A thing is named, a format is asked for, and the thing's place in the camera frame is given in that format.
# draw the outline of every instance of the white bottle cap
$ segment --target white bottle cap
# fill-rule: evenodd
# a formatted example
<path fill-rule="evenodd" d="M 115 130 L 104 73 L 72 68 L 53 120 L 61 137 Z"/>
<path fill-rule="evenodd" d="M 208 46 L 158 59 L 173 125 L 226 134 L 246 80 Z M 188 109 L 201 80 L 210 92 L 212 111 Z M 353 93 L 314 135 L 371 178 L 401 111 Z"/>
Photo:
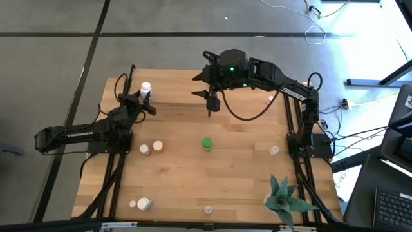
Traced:
<path fill-rule="evenodd" d="M 129 206 L 130 207 L 135 207 L 136 206 L 136 201 L 135 200 L 132 200 L 130 203 L 129 203 Z"/>
<path fill-rule="evenodd" d="M 143 82 L 142 83 L 142 89 L 144 89 L 146 91 L 150 90 L 151 89 L 150 83 L 149 82 Z"/>
<path fill-rule="evenodd" d="M 153 143 L 153 149 L 156 151 L 160 151 L 163 148 L 163 143 L 160 141 L 156 141 Z"/>
<path fill-rule="evenodd" d="M 137 207 L 142 211 L 146 211 L 147 209 L 149 209 L 151 203 L 151 200 L 144 197 L 137 202 Z"/>
<path fill-rule="evenodd" d="M 278 152 L 279 152 L 279 148 L 277 146 L 274 146 L 269 150 L 269 154 L 271 155 L 276 155 Z"/>
<path fill-rule="evenodd" d="M 211 214 L 212 213 L 212 206 L 205 206 L 205 213 Z"/>
<path fill-rule="evenodd" d="M 140 152 L 142 152 L 143 154 L 146 154 L 147 152 L 149 152 L 149 146 L 146 144 L 142 144 L 140 146 Z"/>
<path fill-rule="evenodd" d="M 266 105 L 268 105 L 272 101 L 272 99 L 273 99 L 273 96 L 269 96 L 268 100 L 266 101 Z"/>

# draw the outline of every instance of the white cylinder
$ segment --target white cylinder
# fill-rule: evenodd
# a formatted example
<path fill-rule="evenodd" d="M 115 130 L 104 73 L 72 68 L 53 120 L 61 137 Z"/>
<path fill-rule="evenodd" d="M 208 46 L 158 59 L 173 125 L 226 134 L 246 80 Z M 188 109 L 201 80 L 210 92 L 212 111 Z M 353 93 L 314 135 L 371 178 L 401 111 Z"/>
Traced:
<path fill-rule="evenodd" d="M 130 207 L 136 207 L 136 201 L 135 200 L 132 200 L 130 203 L 129 203 L 129 206 Z"/>
<path fill-rule="evenodd" d="M 279 148 L 277 146 L 273 146 L 270 150 L 269 150 L 269 154 L 271 155 L 276 155 L 279 152 Z"/>
<path fill-rule="evenodd" d="M 266 100 L 266 105 L 269 105 L 272 99 L 273 99 L 273 96 L 269 96 L 268 99 Z"/>
<path fill-rule="evenodd" d="M 151 204 L 152 201 L 144 197 L 137 202 L 137 207 L 142 211 L 146 211 L 149 209 Z"/>
<path fill-rule="evenodd" d="M 152 97 L 152 86 L 149 82 L 143 82 L 142 87 L 140 88 L 140 100 L 143 101 L 146 98 L 146 95 L 150 92 L 149 98 Z"/>
<path fill-rule="evenodd" d="M 205 213 L 211 214 L 212 213 L 212 206 L 205 206 Z"/>
<path fill-rule="evenodd" d="M 160 141 L 154 142 L 153 149 L 158 152 L 163 152 L 163 142 L 160 142 Z"/>
<path fill-rule="evenodd" d="M 143 155 L 150 155 L 151 150 L 149 149 L 148 145 L 142 144 L 140 146 L 140 152 L 142 152 Z"/>

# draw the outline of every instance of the wooden tabletop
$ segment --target wooden tabletop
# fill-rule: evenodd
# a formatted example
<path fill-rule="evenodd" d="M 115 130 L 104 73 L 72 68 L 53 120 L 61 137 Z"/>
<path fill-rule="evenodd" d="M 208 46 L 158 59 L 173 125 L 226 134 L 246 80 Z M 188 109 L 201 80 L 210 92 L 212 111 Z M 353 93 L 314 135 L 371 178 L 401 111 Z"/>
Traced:
<path fill-rule="evenodd" d="M 285 103 L 282 95 L 270 109 L 254 121 L 235 119 L 221 98 L 218 113 L 207 116 L 205 100 L 191 95 L 207 89 L 201 81 L 191 79 L 199 70 L 135 70 L 131 93 L 142 82 L 153 88 L 151 105 L 157 115 L 148 115 L 133 126 L 133 144 L 126 156 L 115 218 L 118 220 L 153 220 L 166 222 L 248 222 L 281 223 L 279 217 L 263 205 L 270 193 L 270 175 L 289 185 L 296 184 L 292 159 L 288 156 Z M 116 79 L 109 78 L 102 98 L 102 110 L 118 106 L 113 89 Z M 122 81 L 117 92 L 122 91 Z M 226 91 L 232 110 L 241 117 L 257 115 L 274 93 L 249 88 Z M 211 137 L 213 150 L 203 150 L 204 137 Z M 150 156 L 139 152 L 141 144 L 152 146 L 160 140 L 164 152 Z M 272 146 L 280 152 L 271 156 Z M 90 159 L 83 171 L 73 216 L 81 214 L 100 191 L 108 160 L 107 154 Z M 336 218 L 342 220 L 332 171 L 322 159 L 311 159 L 318 195 Z M 147 197 L 153 201 L 148 211 L 130 208 L 131 200 Z M 108 215 L 111 192 L 104 215 Z M 205 206 L 213 212 L 204 213 Z M 300 213 L 292 213 L 301 224 Z"/>

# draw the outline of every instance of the succulent plant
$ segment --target succulent plant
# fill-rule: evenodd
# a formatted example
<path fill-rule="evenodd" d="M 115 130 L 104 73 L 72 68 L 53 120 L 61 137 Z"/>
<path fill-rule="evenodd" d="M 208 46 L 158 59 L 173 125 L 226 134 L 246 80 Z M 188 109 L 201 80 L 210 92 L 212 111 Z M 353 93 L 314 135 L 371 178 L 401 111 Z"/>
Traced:
<path fill-rule="evenodd" d="M 291 212 L 307 212 L 319 209 L 307 203 L 304 200 L 292 197 L 297 185 L 288 186 L 288 177 L 286 177 L 281 185 L 277 183 L 277 179 L 272 175 L 270 177 L 270 187 L 272 192 L 267 198 L 265 206 L 277 213 L 283 223 L 288 225 L 293 231 L 294 221 Z"/>

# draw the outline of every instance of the plant pot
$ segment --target plant pot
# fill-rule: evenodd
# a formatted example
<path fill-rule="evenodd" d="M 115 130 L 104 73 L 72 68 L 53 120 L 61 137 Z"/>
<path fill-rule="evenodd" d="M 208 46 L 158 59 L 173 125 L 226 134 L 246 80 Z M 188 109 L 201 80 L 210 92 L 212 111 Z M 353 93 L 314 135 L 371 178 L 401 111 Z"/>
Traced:
<path fill-rule="evenodd" d="M 270 193 L 268 193 L 268 194 L 266 194 L 265 195 L 265 197 L 263 198 L 263 205 L 265 206 L 265 204 L 266 204 L 266 201 L 268 200 L 268 198 L 270 197 Z"/>

